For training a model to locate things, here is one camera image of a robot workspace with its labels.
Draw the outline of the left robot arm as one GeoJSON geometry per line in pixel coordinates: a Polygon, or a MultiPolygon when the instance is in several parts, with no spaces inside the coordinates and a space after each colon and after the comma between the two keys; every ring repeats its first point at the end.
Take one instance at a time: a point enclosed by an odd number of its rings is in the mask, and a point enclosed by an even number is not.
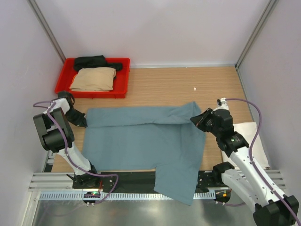
{"type": "Polygon", "coordinates": [[[75,98],[66,91],[58,93],[58,98],[35,103],[34,107],[45,108],[35,115],[33,122],[42,147],[61,157],[72,167],[74,175],[67,175],[73,181],[73,188],[95,188],[100,177],[92,163],[76,147],[71,124],[87,127],[85,114],[74,108],[75,98]]]}

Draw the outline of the blue t-shirt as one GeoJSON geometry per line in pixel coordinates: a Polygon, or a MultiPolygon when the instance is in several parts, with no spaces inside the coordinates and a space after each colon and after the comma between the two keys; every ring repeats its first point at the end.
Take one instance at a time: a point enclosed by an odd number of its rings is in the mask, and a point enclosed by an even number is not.
{"type": "Polygon", "coordinates": [[[191,205],[206,141],[191,122],[200,113],[195,102],[89,109],[82,154],[98,171],[155,169],[154,190],[191,205]]]}

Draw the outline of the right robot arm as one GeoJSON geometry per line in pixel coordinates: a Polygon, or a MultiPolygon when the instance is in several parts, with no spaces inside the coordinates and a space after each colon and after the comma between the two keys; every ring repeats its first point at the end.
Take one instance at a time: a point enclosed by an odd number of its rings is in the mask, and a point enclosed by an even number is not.
{"type": "Polygon", "coordinates": [[[241,170],[238,173],[229,162],[220,163],[213,167],[212,181],[216,186],[230,187],[250,208],[256,225],[300,224],[298,200],[287,196],[250,154],[248,142],[234,129],[229,110],[208,108],[190,120],[199,130],[213,134],[218,147],[241,170]]]}

